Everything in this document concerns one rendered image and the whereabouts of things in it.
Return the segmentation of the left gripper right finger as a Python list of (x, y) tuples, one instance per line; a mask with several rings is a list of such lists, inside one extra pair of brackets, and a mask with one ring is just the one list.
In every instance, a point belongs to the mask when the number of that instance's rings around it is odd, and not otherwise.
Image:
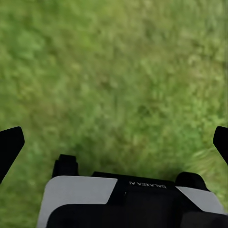
[(228, 164), (228, 128), (218, 126), (215, 130), (213, 144)]

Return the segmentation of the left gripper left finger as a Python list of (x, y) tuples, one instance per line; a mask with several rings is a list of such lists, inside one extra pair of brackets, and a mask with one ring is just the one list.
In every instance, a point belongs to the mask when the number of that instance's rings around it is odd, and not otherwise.
[(0, 183), (25, 144), (20, 126), (0, 132)]

